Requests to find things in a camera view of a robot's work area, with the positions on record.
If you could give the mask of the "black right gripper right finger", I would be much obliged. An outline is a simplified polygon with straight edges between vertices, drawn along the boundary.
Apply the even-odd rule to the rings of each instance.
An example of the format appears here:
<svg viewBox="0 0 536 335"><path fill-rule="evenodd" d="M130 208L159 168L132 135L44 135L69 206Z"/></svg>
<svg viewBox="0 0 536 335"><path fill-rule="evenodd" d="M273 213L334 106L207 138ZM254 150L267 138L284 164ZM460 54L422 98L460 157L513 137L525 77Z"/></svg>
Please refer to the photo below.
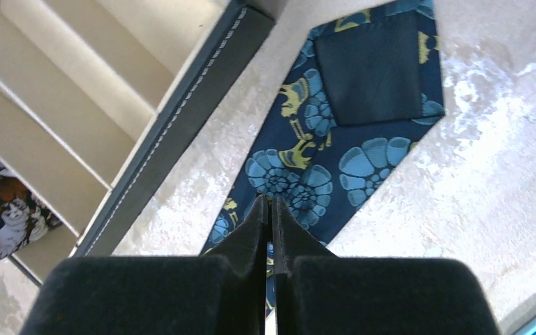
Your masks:
<svg viewBox="0 0 536 335"><path fill-rule="evenodd" d="M342 258L271 202L279 334L497 334L477 277L444 258Z"/></svg>

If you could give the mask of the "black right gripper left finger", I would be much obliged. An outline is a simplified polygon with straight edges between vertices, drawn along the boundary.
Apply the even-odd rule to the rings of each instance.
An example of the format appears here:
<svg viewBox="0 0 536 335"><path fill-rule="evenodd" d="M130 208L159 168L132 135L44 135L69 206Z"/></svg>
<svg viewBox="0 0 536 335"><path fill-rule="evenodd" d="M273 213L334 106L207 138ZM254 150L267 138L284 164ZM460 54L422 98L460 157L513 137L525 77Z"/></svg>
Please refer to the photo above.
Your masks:
<svg viewBox="0 0 536 335"><path fill-rule="evenodd" d="M23 334L263 334L269 202L200 256L69 258Z"/></svg>

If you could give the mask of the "navy blue shell pattern tie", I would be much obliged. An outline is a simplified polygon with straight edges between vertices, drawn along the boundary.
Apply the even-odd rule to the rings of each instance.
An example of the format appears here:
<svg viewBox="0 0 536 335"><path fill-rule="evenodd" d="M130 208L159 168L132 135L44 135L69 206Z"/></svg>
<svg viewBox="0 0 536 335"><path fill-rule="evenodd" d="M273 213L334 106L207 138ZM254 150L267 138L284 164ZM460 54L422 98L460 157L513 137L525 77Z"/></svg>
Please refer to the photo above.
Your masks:
<svg viewBox="0 0 536 335"><path fill-rule="evenodd" d="M202 248L259 195L327 245L444 116L432 1L391 1L310 29Z"/></svg>

